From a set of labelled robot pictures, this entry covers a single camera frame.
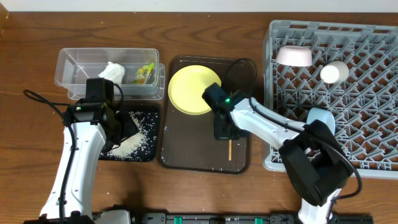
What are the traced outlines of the wooden chopstick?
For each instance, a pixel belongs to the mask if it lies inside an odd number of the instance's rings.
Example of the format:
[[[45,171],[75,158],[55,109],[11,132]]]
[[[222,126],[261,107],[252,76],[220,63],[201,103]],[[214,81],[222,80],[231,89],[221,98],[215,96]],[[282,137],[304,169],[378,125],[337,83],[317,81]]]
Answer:
[[[228,160],[232,161],[232,140],[228,141]]]

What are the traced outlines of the rice pile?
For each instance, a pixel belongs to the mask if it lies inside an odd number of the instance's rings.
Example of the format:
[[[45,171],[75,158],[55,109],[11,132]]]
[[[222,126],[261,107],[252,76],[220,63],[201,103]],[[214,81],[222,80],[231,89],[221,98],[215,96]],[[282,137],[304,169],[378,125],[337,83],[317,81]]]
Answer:
[[[108,155],[115,157],[117,160],[133,161],[141,160],[142,156],[149,153],[149,132],[146,130],[146,122],[144,121],[144,112],[130,112],[132,120],[138,127],[139,132],[121,143],[120,146],[108,152]]]

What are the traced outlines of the white napkin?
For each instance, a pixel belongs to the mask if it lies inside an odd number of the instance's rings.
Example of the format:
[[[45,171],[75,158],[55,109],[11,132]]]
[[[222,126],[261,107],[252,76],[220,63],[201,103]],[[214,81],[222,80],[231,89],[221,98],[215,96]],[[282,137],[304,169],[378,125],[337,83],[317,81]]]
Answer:
[[[122,84],[123,77],[125,75],[125,68],[113,62],[108,62],[106,68],[98,75],[100,78],[110,80],[119,86]]]

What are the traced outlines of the yellow plate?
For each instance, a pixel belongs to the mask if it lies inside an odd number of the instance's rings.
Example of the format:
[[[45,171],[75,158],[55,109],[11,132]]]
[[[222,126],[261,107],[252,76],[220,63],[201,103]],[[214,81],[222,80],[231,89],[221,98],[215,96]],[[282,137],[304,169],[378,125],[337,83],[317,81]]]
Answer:
[[[179,111],[189,115],[205,114],[211,110],[202,98],[205,89],[221,79],[212,69],[202,65],[183,67],[172,76],[168,94],[171,103]]]

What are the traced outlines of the green snack wrapper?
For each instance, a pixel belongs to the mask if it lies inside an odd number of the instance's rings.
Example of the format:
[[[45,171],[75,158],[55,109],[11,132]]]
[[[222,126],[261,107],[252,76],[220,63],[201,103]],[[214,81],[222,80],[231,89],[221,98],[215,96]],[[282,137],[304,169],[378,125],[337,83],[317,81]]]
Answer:
[[[135,74],[132,84],[146,84],[147,80],[149,79],[155,63],[152,62],[147,65],[143,65]]]

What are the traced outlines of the light blue bowl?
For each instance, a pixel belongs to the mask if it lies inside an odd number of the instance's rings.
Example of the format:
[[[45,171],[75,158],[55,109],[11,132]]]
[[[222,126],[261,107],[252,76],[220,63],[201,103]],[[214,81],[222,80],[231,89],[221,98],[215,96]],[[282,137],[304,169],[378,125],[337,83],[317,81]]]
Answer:
[[[336,129],[335,118],[330,111],[323,110],[320,108],[312,108],[307,116],[307,124],[311,124],[315,120],[322,121],[328,126],[332,134],[335,133]]]

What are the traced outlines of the pink bowl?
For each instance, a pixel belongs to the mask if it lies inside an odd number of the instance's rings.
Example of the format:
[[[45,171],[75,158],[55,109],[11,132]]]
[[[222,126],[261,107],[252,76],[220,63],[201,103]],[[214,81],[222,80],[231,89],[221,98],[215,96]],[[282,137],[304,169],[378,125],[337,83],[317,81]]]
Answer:
[[[292,67],[309,67],[312,65],[312,51],[306,47],[286,45],[279,49],[276,62]]]

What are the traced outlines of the white cup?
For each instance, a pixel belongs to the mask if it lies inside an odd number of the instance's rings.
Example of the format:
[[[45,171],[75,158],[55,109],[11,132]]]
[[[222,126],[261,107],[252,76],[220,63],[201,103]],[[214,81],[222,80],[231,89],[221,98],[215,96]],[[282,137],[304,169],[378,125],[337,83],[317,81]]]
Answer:
[[[320,78],[325,83],[345,81],[349,76],[349,68],[344,62],[334,61],[324,66],[320,71]]]

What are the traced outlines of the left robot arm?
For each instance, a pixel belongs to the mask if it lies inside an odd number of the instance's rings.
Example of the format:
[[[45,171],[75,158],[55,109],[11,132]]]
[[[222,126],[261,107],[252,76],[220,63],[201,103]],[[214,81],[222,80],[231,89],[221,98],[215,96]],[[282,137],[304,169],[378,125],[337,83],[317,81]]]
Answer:
[[[35,223],[132,223],[131,212],[114,205],[93,216],[92,198],[101,152],[110,151],[139,132],[131,115],[116,102],[120,86],[104,78],[86,81],[85,97],[60,111],[32,90],[23,94],[49,105],[62,119],[63,151],[51,193]]]

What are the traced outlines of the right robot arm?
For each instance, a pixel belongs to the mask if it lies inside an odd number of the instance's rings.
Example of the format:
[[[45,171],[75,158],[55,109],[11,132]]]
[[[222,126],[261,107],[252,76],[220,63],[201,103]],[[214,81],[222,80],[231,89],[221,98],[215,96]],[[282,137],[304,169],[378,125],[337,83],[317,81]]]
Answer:
[[[333,203],[355,172],[329,127],[318,119],[309,124],[285,118],[237,91],[229,95],[217,83],[202,98],[221,120],[215,129],[223,139],[247,131],[276,148],[290,182],[302,198],[301,223],[329,223]]]

